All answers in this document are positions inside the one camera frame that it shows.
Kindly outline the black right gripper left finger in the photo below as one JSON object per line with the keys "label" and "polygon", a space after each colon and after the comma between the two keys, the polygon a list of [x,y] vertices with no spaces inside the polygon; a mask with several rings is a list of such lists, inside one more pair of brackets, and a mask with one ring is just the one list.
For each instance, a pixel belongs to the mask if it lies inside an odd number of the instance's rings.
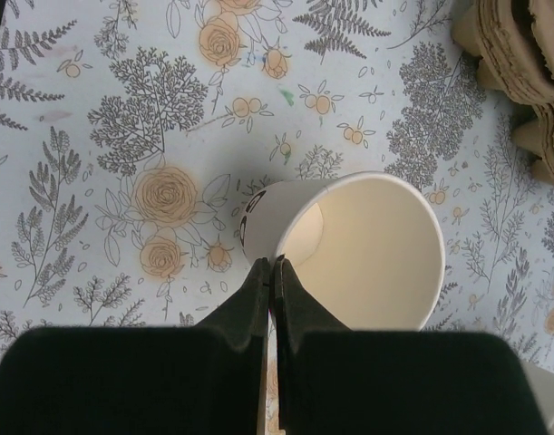
{"label": "black right gripper left finger", "polygon": [[42,327],[0,362],[0,434],[260,434],[268,261],[188,327]]}

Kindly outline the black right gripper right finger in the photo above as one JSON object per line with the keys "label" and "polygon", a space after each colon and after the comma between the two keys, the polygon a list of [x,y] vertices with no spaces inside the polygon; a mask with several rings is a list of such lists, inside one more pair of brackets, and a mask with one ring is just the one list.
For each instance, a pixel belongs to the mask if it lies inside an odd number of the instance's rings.
{"label": "black right gripper right finger", "polygon": [[288,434],[544,434],[520,360],[487,333],[353,331],[274,269],[279,426]]}

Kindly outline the brown pulp cup carrier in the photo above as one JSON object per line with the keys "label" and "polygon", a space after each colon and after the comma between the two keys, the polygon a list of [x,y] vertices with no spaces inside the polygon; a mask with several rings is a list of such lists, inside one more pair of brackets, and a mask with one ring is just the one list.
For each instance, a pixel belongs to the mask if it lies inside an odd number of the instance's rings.
{"label": "brown pulp cup carrier", "polygon": [[480,86],[534,110],[511,138],[537,157],[532,176],[554,186],[554,1],[475,1],[452,39],[480,59]]}

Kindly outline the stack of white paper cups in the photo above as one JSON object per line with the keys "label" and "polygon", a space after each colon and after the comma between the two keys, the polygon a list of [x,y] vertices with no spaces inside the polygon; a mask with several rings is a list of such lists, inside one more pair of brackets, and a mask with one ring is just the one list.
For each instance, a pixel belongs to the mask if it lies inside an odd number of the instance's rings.
{"label": "stack of white paper cups", "polygon": [[521,364],[548,432],[554,434],[554,373],[531,362],[522,362]]}

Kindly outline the white paper coffee cup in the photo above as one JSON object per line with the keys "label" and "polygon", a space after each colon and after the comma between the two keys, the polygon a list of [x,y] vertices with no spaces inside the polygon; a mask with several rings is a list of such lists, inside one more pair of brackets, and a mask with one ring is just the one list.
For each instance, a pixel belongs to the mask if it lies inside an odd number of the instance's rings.
{"label": "white paper coffee cup", "polygon": [[353,330],[420,331],[437,304],[442,231],[422,193],[396,176],[274,183],[249,200],[238,230],[249,262],[283,256],[307,292]]}

